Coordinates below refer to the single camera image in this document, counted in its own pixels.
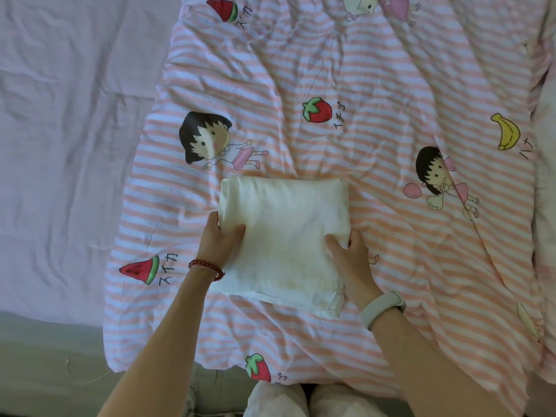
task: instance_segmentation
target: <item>person's right arm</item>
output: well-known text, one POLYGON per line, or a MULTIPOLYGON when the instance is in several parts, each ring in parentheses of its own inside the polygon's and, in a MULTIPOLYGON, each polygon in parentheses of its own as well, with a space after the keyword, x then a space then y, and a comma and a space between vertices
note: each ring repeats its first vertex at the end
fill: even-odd
MULTIPOLYGON (((326 244, 343 277, 348 298, 361 311, 383 294, 372 279, 361 233, 351 232, 343 249, 333 236, 326 244)), ((372 334, 415 417, 511 417, 511 412, 430 343, 397 309, 372 323, 372 334)))

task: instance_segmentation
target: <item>folded garment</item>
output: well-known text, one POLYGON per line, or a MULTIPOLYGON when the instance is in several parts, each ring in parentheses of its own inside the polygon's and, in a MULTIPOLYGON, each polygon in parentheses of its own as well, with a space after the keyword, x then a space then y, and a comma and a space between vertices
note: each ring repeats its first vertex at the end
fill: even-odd
POLYGON ((343 284, 324 237, 334 234, 347 247, 347 185, 340 180, 232 177, 222 180, 221 189, 221 230, 227 233, 237 224, 247 229, 224 269, 226 276, 211 290, 337 319, 343 284))

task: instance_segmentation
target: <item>gray watch strap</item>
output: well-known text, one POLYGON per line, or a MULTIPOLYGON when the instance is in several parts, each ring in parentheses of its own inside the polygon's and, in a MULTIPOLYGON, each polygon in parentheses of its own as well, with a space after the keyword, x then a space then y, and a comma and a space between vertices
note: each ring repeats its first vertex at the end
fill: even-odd
POLYGON ((399 308, 402 313, 405 311, 405 301, 395 291, 382 294, 367 304, 367 307, 361 312, 361 322, 365 325, 365 328, 371 330, 371 325, 375 319, 391 308, 399 308))

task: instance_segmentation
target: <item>bracelet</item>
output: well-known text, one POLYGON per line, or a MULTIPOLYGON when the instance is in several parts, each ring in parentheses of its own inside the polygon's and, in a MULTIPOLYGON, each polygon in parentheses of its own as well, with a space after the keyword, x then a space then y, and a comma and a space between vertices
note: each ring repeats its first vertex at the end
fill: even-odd
POLYGON ((193 267, 210 269, 211 271, 216 272, 217 275, 216 278, 214 278, 213 282, 221 280, 224 277, 224 275, 226 275, 226 273, 222 272, 222 270, 218 266, 212 264, 211 262, 207 262, 206 260, 200 260, 200 259, 192 260, 191 262, 189 262, 189 269, 193 267))

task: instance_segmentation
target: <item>hand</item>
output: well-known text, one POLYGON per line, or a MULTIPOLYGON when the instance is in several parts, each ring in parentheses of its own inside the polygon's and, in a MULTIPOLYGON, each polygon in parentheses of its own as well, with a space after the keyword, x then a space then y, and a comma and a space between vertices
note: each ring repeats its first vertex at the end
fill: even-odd
POLYGON ((359 310, 363 310, 367 304, 383 294, 372 279, 363 236, 358 230, 351 230, 350 245, 347 249, 342 248, 332 234, 328 234, 325 241, 332 253, 334 265, 344 280, 348 299, 359 310))
POLYGON ((245 225, 237 225, 227 236, 220 232, 218 212, 211 212, 201 237, 197 258, 224 268, 234 249, 241 243, 245 225))

